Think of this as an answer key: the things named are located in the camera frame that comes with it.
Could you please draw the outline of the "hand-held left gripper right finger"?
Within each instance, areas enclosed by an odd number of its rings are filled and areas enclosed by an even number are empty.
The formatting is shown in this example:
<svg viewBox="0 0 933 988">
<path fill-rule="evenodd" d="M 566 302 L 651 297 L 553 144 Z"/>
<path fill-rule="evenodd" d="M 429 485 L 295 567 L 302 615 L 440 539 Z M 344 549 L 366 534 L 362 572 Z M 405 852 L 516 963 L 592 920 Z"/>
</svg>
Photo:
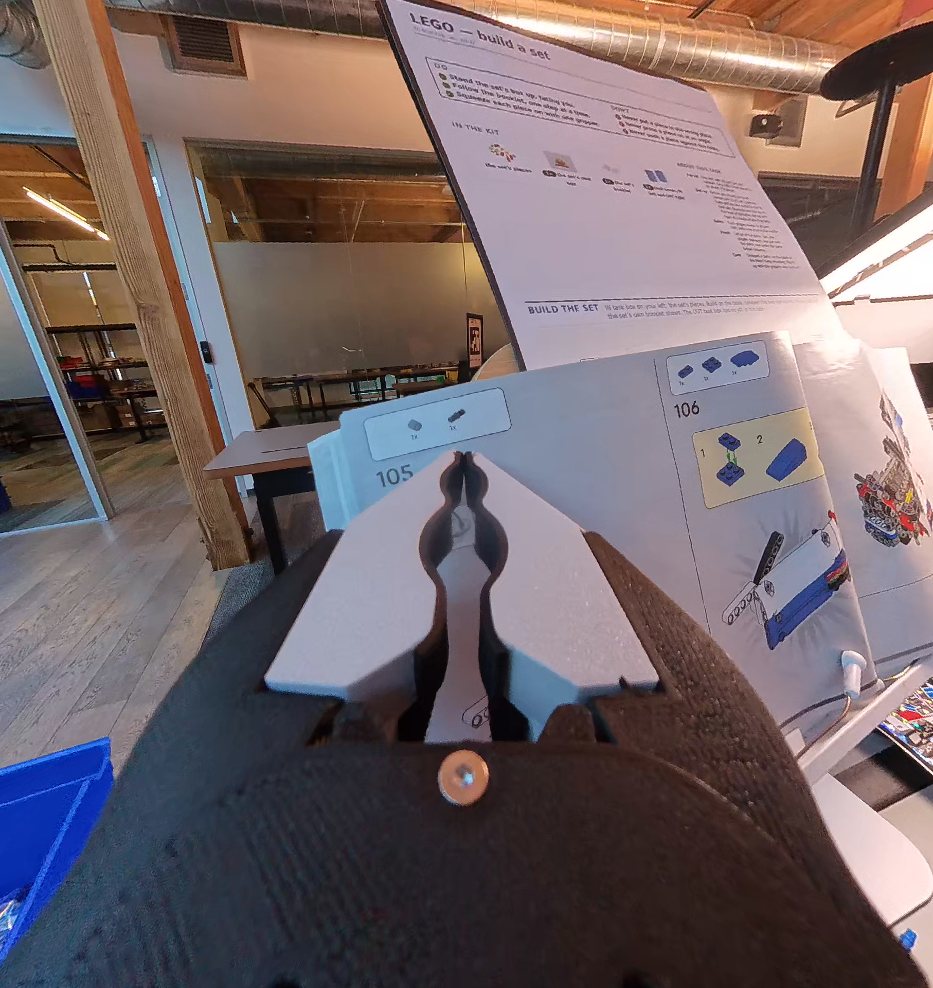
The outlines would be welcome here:
<svg viewBox="0 0 933 988">
<path fill-rule="evenodd" d="M 494 741 L 527 742 L 562 705 L 659 675 L 586 533 L 480 453 L 464 456 L 474 546 L 489 571 L 478 667 Z"/>
</svg>

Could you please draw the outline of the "lego instruction booklet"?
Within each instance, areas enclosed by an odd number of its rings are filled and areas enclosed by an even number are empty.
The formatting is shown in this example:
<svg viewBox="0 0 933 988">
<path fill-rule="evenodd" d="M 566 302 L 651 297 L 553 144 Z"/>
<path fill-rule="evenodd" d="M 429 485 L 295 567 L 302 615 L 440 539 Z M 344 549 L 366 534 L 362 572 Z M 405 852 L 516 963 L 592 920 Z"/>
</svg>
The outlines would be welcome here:
<svg viewBox="0 0 933 988">
<path fill-rule="evenodd" d="M 933 657 L 931 427 L 908 359 L 766 333 L 454 386 L 344 413 L 309 446 L 328 527 L 449 450 L 608 539 L 781 725 Z"/>
</svg>

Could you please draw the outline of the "brown rectangular table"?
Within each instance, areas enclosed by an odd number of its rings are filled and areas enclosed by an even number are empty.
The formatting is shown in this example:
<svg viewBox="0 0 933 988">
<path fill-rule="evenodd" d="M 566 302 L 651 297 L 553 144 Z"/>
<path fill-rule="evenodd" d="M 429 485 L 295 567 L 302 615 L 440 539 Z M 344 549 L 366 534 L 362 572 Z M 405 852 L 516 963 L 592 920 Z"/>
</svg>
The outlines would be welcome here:
<svg viewBox="0 0 933 988">
<path fill-rule="evenodd" d="M 338 422 L 243 432 L 208 463 L 210 479 L 253 478 L 253 491 L 275 575 L 286 568 L 275 499 L 315 490 L 309 445 L 339 429 Z"/>
</svg>

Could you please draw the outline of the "long workbench tables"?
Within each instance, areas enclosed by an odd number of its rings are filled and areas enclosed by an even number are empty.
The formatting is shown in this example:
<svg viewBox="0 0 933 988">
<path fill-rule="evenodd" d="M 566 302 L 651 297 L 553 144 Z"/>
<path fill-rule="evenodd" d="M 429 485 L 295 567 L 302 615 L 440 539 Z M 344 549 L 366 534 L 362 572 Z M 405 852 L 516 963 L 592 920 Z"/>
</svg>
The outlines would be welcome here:
<svg viewBox="0 0 933 988">
<path fill-rule="evenodd" d="M 405 364 L 255 377 L 247 391 L 277 425 L 327 422 L 350 408 L 443 389 L 470 379 L 466 362 Z"/>
</svg>

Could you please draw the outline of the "metal storage shelving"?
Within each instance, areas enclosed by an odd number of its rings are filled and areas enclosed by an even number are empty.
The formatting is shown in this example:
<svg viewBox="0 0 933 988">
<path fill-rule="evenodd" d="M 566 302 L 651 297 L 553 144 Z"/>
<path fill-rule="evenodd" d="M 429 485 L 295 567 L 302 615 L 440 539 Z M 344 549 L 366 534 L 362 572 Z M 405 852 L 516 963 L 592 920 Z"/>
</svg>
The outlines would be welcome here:
<svg viewBox="0 0 933 988">
<path fill-rule="evenodd" d="M 135 324 L 55 326 L 46 334 L 89 437 L 130 432 L 145 442 L 167 428 Z"/>
</svg>

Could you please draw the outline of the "white task instruction sheet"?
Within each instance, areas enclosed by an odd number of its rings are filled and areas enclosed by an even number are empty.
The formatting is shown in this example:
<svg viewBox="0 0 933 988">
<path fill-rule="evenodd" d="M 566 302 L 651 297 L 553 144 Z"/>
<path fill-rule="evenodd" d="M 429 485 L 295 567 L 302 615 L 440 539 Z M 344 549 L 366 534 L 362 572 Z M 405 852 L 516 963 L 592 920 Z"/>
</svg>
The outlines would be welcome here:
<svg viewBox="0 0 933 988">
<path fill-rule="evenodd" d="M 378 2 L 523 366 L 848 338 L 705 88 L 439 2 Z"/>
</svg>

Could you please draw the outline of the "blue plastic bin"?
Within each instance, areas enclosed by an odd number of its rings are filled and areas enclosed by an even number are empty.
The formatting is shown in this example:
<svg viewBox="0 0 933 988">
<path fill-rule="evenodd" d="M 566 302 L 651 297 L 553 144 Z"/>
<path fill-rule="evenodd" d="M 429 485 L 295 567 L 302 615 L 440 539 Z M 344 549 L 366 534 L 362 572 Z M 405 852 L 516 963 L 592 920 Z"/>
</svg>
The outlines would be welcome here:
<svg viewBox="0 0 933 988">
<path fill-rule="evenodd" d="M 0 964 L 62 885 L 113 781 L 107 737 L 0 769 L 0 897 L 31 886 Z"/>
</svg>

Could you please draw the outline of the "white metal book stand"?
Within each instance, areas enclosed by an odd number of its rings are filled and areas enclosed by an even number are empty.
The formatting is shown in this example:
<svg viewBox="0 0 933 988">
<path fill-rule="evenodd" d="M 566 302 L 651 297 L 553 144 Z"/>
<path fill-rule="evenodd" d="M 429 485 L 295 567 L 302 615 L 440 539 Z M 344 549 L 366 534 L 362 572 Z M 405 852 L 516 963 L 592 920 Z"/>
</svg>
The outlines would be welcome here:
<svg viewBox="0 0 933 988">
<path fill-rule="evenodd" d="M 780 725 L 794 752 L 829 831 L 862 892 L 883 922 L 892 927 L 933 896 L 933 875 L 927 859 L 906 836 L 838 782 L 838 764 L 868 734 L 933 675 L 933 652 L 915 659 L 892 677 L 884 689 L 865 698 L 840 695 L 840 715 L 815 740 L 797 750 L 802 735 L 795 714 Z"/>
</svg>

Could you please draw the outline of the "white desk lamp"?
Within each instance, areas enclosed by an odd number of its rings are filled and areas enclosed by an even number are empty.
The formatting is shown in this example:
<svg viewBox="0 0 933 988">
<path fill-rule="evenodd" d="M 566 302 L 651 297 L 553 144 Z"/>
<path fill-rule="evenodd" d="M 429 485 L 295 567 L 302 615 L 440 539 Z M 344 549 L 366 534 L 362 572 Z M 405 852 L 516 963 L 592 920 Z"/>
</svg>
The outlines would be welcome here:
<svg viewBox="0 0 933 988">
<path fill-rule="evenodd" d="M 825 263 L 820 283 L 835 305 L 933 299 L 933 185 Z"/>
</svg>

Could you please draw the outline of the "ceiling light strip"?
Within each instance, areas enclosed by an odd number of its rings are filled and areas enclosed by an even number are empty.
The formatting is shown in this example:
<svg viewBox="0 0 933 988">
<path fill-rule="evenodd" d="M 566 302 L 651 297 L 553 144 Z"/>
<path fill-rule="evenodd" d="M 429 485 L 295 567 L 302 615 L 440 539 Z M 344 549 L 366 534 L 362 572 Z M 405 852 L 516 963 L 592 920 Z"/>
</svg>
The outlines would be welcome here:
<svg viewBox="0 0 933 988">
<path fill-rule="evenodd" d="M 26 186 L 22 186 L 22 190 L 26 195 L 26 197 L 29 200 L 31 200 L 33 203 L 40 205 L 44 209 L 48 210 L 50 213 L 53 213 L 56 216 L 61 217 L 65 221 L 85 230 L 88 233 L 91 233 L 100 240 L 104 242 L 110 242 L 111 238 L 104 230 L 94 225 L 93 222 L 91 222 L 81 214 L 77 213 L 76 211 L 70 209 L 65 204 L 62 204 L 61 202 L 49 196 L 44 196 L 40 192 L 34 191 Z"/>
</svg>

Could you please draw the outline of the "wooden support post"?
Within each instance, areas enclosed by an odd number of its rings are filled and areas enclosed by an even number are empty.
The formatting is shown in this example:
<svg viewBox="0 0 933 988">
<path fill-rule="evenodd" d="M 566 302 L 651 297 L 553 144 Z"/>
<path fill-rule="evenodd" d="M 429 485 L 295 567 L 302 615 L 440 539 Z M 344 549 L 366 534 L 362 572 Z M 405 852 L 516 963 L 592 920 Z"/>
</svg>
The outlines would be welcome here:
<svg viewBox="0 0 933 988">
<path fill-rule="evenodd" d="M 114 250 L 214 570 L 251 561 L 236 484 L 206 466 L 223 450 L 177 266 L 102 2 L 39 1 L 37 15 Z"/>
</svg>

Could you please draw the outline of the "black round pedestal stand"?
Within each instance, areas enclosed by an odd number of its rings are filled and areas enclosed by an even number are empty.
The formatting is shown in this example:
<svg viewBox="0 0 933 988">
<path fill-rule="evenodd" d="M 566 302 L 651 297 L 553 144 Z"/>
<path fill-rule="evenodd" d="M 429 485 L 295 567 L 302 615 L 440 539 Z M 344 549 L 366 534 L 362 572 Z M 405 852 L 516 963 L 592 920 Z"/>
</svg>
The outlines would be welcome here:
<svg viewBox="0 0 933 988">
<path fill-rule="evenodd" d="M 820 95 L 837 102 L 876 95 L 849 233 L 871 227 L 924 191 L 933 153 L 933 20 L 869 43 L 832 67 Z"/>
</svg>

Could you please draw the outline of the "silver ventilation duct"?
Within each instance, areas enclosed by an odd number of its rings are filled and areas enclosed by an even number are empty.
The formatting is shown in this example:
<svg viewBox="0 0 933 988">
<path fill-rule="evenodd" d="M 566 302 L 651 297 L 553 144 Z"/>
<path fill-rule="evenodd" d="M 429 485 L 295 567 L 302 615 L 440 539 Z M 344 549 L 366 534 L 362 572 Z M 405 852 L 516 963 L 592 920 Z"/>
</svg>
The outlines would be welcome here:
<svg viewBox="0 0 933 988">
<path fill-rule="evenodd" d="M 383 40 L 371 1 L 108 1 L 120 11 L 188 17 Z M 468 1 L 475 13 L 628 67 L 695 83 L 817 94 L 847 47 L 690 19 L 670 8 L 638 11 L 624 2 Z"/>
</svg>

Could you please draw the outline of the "wall vent grille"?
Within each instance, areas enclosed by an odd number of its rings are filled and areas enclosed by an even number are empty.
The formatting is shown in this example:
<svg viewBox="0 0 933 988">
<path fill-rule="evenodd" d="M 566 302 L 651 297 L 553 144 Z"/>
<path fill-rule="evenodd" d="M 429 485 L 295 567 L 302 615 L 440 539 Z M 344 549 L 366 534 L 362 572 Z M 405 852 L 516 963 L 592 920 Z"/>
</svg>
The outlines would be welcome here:
<svg viewBox="0 0 933 988">
<path fill-rule="evenodd" d="M 247 75 L 238 28 L 226 21 L 163 15 L 164 55 L 169 68 L 192 73 L 244 78 Z"/>
</svg>

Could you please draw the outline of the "small silver duct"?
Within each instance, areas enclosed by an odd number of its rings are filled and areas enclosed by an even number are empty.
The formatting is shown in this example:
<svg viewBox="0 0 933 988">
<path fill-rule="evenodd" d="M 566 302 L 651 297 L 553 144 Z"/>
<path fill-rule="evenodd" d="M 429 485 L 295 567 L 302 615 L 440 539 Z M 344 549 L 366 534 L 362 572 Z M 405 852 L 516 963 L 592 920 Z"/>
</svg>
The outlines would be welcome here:
<svg viewBox="0 0 933 988">
<path fill-rule="evenodd" d="M 30 3 L 0 1 L 0 58 L 33 70 L 51 64 L 40 23 Z"/>
</svg>

